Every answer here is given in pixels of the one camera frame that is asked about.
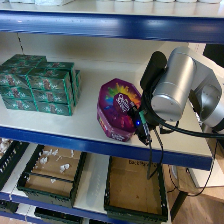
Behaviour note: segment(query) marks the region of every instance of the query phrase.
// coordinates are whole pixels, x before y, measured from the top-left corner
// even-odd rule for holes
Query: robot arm
[[[189,48],[176,48],[154,89],[152,109],[165,121],[178,121],[191,90],[200,104],[201,121],[224,133],[224,69]]]

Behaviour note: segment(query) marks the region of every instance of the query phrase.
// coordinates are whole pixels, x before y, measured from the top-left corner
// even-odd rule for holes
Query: black cable
[[[174,189],[173,189],[173,190],[167,191],[167,194],[169,194],[169,193],[171,193],[171,192],[174,192],[176,189],[177,189],[177,188],[176,188],[176,187],[174,187]]]
[[[158,142],[159,142],[159,144],[160,144],[160,147],[161,147],[161,150],[162,150],[162,152],[161,152],[161,157],[160,157],[160,161],[159,161],[159,163],[157,164],[157,167],[156,167],[156,169],[152,172],[152,174],[149,176],[149,179],[151,178],[151,177],[153,177],[153,175],[158,171],[158,169],[159,169],[159,167],[161,166],[161,164],[162,164],[162,161],[163,161],[163,154],[164,154],[164,151],[163,151],[163,143],[162,143],[162,141],[161,141],[161,139],[160,139],[160,137],[159,137],[159,134],[158,134],[158,132],[157,132],[157,130],[156,129],[154,129],[154,132],[155,132],[155,135],[156,135],[156,137],[157,137],[157,139],[158,139]]]
[[[205,183],[205,186],[204,186],[204,187],[202,188],[202,190],[201,190],[199,193],[197,193],[197,194],[188,194],[188,193],[186,193],[186,192],[183,192],[183,193],[185,193],[188,197],[197,197],[198,195],[200,195],[200,194],[205,190],[205,188],[206,188],[206,186],[207,186],[207,184],[208,184],[208,181],[209,181],[209,179],[210,179],[210,177],[211,177],[212,170],[213,170],[213,166],[214,166],[214,163],[215,163],[215,155],[216,155],[217,145],[218,145],[218,140],[216,140],[216,145],[215,145],[215,150],[214,150],[213,161],[212,161],[212,165],[211,165],[210,173],[209,173],[208,179],[207,179],[207,181],[206,181],[206,183]],[[172,179],[172,177],[171,177],[171,173],[170,173],[170,167],[169,167],[169,174],[170,174],[170,180],[172,181],[174,187],[175,187],[178,191],[180,191],[180,189],[179,189],[179,188],[175,185],[175,183],[173,182],[173,179]]]

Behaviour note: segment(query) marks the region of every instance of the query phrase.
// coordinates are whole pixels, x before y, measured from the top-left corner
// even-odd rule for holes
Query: green box
[[[0,86],[0,94],[4,98],[33,100],[31,90],[22,87]]]
[[[26,60],[11,60],[9,59],[8,61],[4,62],[2,66],[7,66],[7,67],[36,67],[40,62],[39,61],[26,61]]]
[[[32,89],[33,97],[36,101],[47,103],[64,103],[69,104],[73,101],[72,88],[65,91],[44,91],[39,89]]]
[[[0,66],[0,86],[29,88],[27,74],[32,68],[8,68]]]
[[[71,88],[67,71],[34,68],[28,74],[28,80],[32,89],[64,90],[67,93]]]
[[[74,111],[74,102],[73,100],[70,104],[60,104],[60,103],[45,103],[36,101],[38,111],[44,113],[72,116]]]
[[[37,68],[57,69],[69,72],[70,82],[76,80],[75,64],[72,62],[40,62]]]
[[[9,60],[47,61],[46,56],[15,54]]]
[[[2,99],[7,109],[37,111],[33,101],[8,99],[4,97],[2,97]]]

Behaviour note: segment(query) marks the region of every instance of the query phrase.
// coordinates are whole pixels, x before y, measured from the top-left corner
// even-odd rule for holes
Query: white container
[[[163,3],[155,1],[153,4],[153,13],[156,15],[171,15],[173,14],[175,2]]]
[[[96,9],[98,12],[114,12],[114,1],[96,1]]]
[[[152,2],[153,0],[135,0],[136,2]]]
[[[151,14],[153,2],[137,2],[134,1],[134,12],[138,14]]]
[[[202,2],[198,2],[196,4],[195,15],[215,17],[218,14],[219,6],[220,4],[205,4]]]
[[[220,3],[222,0],[199,0],[199,2],[203,2],[203,3]]]
[[[174,6],[174,15],[191,16],[195,14],[196,3],[176,2]]]
[[[175,0],[156,0],[157,2],[164,2],[164,3],[169,3],[169,2],[174,2]]]
[[[114,2],[114,10],[115,12],[118,13],[130,13],[133,12],[133,1],[126,1],[126,2],[121,2],[121,1],[115,1]]]
[[[35,0],[36,5],[65,5],[73,0]]]
[[[177,2],[194,3],[194,2],[197,2],[197,0],[177,0]]]

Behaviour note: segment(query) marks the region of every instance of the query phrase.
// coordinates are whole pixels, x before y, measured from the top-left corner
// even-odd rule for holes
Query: small white item
[[[61,159],[61,156],[59,156],[59,157],[56,159],[56,162],[57,162],[59,159]]]
[[[47,157],[43,157],[42,159],[40,159],[41,164],[45,164],[46,162],[47,162]]]
[[[35,0],[36,5],[65,5],[73,0]]]
[[[8,149],[9,147],[9,142],[2,142],[1,143],[1,152],[5,153],[5,151]]]
[[[60,173],[63,173],[65,170],[67,170],[70,167],[69,164],[65,164],[60,166]]]
[[[2,142],[9,142],[10,141],[10,139],[8,139],[8,138],[2,138]]]
[[[52,149],[50,151],[43,151],[43,155],[50,156],[52,154]]]
[[[58,154],[58,149],[56,149],[54,152],[52,152],[53,156],[56,156]]]

